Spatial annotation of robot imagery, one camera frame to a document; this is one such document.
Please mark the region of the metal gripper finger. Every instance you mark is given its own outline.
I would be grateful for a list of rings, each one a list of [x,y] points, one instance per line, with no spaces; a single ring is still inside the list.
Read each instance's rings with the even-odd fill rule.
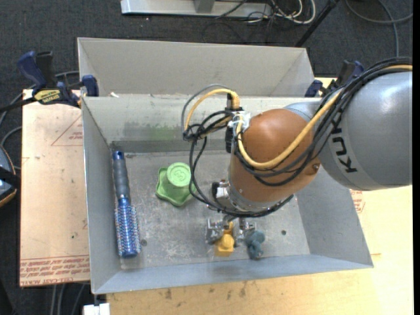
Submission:
[[[223,230],[221,220],[207,219],[205,223],[205,242],[209,245],[214,244],[222,238]]]
[[[246,239],[248,233],[256,228],[256,224],[253,221],[249,221],[245,218],[239,218],[236,223],[236,240],[243,241]]]

